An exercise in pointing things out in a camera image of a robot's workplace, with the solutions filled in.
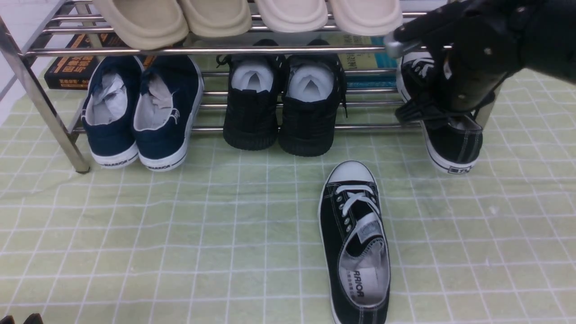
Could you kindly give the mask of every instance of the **rack leg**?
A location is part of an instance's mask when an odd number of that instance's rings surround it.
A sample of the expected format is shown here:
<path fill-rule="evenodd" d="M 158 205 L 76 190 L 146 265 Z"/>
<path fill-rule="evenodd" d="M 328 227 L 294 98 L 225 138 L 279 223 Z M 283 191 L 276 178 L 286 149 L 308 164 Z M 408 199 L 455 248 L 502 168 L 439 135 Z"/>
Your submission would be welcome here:
<path fill-rule="evenodd" d="M 60 116 L 54 109 L 50 99 L 46 95 L 34 72 L 27 63 L 22 60 L 22 52 L 14 38 L 8 31 L 2 17 L 0 17 L 0 52 L 6 58 L 8 65 L 22 83 L 28 97 L 32 100 L 38 113 L 62 147 L 62 150 L 72 163 L 76 172 L 85 174 L 90 171 L 90 165 L 86 162 L 76 144 L 71 140 L 70 134 L 66 131 L 66 126 L 62 123 Z"/>

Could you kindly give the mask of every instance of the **green grid mat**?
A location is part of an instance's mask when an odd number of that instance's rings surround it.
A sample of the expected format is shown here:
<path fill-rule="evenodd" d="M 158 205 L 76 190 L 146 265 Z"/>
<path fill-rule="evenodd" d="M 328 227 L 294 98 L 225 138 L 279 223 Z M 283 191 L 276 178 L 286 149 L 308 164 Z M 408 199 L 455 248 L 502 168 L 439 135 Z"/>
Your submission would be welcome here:
<path fill-rule="evenodd" d="M 68 121 L 84 94 L 48 95 Z M 393 120 L 389 108 L 348 112 L 339 123 Z M 438 173 L 418 131 L 337 133 L 312 159 L 193 134 L 172 172 L 92 163 L 79 175 L 23 98 L 0 127 L 0 315 L 332 323 L 317 204 L 332 168 L 355 159 L 380 187 L 387 323 L 575 324 L 575 113 L 573 87 L 521 72 L 464 176 Z M 222 121 L 202 111 L 197 125 Z M 86 137 L 78 144 L 90 158 Z"/>

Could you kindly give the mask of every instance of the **shoe heel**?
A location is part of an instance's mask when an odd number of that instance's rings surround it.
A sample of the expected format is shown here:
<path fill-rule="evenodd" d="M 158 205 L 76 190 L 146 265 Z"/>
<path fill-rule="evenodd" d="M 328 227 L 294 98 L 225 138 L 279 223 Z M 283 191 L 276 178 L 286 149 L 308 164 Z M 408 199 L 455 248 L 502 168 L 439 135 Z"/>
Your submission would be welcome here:
<path fill-rule="evenodd" d="M 267 149 L 271 147 L 278 138 L 278 133 L 264 136 L 250 134 L 247 136 L 245 133 L 239 132 L 235 129 L 230 129 L 226 126 L 224 126 L 224 131 L 222 133 L 224 135 L 224 140 L 228 145 L 241 150 Z"/>

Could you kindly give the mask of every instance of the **shoe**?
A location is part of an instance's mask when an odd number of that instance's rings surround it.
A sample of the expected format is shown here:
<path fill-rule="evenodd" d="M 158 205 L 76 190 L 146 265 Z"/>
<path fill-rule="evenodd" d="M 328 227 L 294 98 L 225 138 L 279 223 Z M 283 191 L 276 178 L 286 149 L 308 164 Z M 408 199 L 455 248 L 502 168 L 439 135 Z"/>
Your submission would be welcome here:
<path fill-rule="evenodd" d="M 324 0 L 256 0 L 264 24 L 275 32 L 311 32 L 328 22 Z"/>
<path fill-rule="evenodd" d="M 200 69 L 186 55 L 159 56 L 144 72 L 133 129 L 148 169 L 169 171 L 184 162 L 203 92 Z"/>
<path fill-rule="evenodd" d="M 90 78 L 81 119 L 92 157 L 103 168 L 125 167 L 138 159 L 131 123 L 143 70 L 135 56 L 108 56 Z"/>
<path fill-rule="evenodd" d="M 427 84 L 434 69 L 430 53 L 413 52 L 402 57 L 396 70 L 398 92 L 408 102 Z M 449 118 L 443 126 L 420 122 L 428 154 L 436 169 L 448 174 L 467 174 L 476 164 L 482 148 L 482 127 L 472 115 Z"/>
<path fill-rule="evenodd" d="M 254 46 L 277 46 L 263 39 Z M 237 149 L 262 150 L 278 137 L 276 105 L 285 80 L 284 55 L 227 55 L 219 65 L 230 66 L 224 140 Z"/>
<path fill-rule="evenodd" d="M 94 7 L 130 47 L 153 50 L 188 36 L 188 24 L 176 0 L 95 0 Z"/>
<path fill-rule="evenodd" d="M 402 24 L 400 0 L 329 0 L 340 30 L 361 36 L 384 36 Z"/>
<path fill-rule="evenodd" d="M 374 177 L 362 163 L 338 165 L 318 206 L 332 316 L 337 324 L 384 323 L 390 256 Z"/>
<path fill-rule="evenodd" d="M 278 142 L 287 153 L 320 156 L 332 146 L 340 102 L 346 109 L 344 69 L 336 54 L 292 55 L 284 65 L 288 80 Z"/>
<path fill-rule="evenodd" d="M 241 35 L 252 27 L 246 0 L 178 0 L 190 31 L 202 37 Z"/>

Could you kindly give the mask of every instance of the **beige slipper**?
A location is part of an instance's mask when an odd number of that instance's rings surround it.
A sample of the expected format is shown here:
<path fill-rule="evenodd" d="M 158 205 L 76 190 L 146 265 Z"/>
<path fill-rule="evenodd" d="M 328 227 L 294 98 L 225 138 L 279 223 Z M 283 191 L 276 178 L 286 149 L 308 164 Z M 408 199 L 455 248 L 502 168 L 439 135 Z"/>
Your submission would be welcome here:
<path fill-rule="evenodd" d="M 188 35 L 176 0 L 94 0 L 94 6 L 130 47 L 153 50 Z"/>
<path fill-rule="evenodd" d="M 236 36 L 252 26 L 246 0 L 179 0 L 190 31 L 202 37 Z"/>

